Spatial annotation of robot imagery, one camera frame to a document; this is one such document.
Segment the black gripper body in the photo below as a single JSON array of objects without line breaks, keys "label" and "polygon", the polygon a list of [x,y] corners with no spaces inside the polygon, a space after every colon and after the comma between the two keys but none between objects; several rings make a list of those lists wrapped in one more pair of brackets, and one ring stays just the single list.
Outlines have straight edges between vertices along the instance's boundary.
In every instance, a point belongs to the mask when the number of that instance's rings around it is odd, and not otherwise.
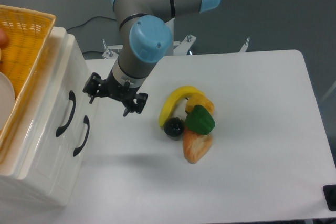
[{"label": "black gripper body", "polygon": [[101,84],[101,96],[119,102],[133,100],[138,90],[139,87],[132,88],[130,84],[120,84],[113,75],[109,75]]}]

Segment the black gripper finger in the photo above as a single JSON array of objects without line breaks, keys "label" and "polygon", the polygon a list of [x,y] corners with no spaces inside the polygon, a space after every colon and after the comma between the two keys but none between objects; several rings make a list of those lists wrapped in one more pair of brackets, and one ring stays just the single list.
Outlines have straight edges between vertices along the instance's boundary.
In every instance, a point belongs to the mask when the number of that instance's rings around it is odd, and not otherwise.
[{"label": "black gripper finger", "polygon": [[107,96],[104,84],[104,80],[102,80],[101,76],[96,72],[90,75],[82,90],[83,93],[90,98],[89,104],[93,104],[95,98],[104,98]]},{"label": "black gripper finger", "polygon": [[136,93],[132,99],[127,99],[122,102],[124,105],[123,117],[129,113],[141,114],[148,100],[147,93]]}]

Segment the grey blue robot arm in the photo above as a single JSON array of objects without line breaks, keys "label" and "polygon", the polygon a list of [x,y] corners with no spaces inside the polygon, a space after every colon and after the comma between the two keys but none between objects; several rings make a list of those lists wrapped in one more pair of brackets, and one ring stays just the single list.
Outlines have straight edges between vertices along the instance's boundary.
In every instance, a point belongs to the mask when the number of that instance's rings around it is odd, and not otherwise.
[{"label": "grey blue robot arm", "polygon": [[125,113],[141,113],[147,102],[139,92],[155,65],[173,43],[167,22],[186,14],[217,8],[221,0],[111,0],[123,41],[108,77],[93,73],[84,86],[91,99],[109,97],[125,106]]}]

